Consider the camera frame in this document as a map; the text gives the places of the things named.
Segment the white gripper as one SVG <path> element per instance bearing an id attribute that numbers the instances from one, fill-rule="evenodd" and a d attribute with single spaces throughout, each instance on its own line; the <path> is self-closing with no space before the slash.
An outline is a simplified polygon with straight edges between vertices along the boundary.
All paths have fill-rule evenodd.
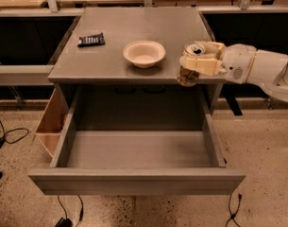
<path id="1" fill-rule="evenodd" d="M 246 82 L 257 51 L 254 46 L 234 44 L 226 48 L 217 42 L 197 42 L 196 45 L 201 50 L 198 57 L 202 59 L 181 56 L 179 62 L 183 68 L 206 76 L 219 74 L 225 80 L 239 84 Z"/>

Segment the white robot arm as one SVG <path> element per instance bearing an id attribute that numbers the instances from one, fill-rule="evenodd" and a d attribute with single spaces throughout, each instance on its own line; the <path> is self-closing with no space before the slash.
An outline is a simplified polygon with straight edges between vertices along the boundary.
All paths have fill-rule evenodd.
<path id="1" fill-rule="evenodd" d="M 286 54 L 246 44 L 194 42 L 184 46 L 179 63 L 182 69 L 198 76 L 219 76 L 233 83 L 254 84 L 267 95 L 288 102 Z"/>

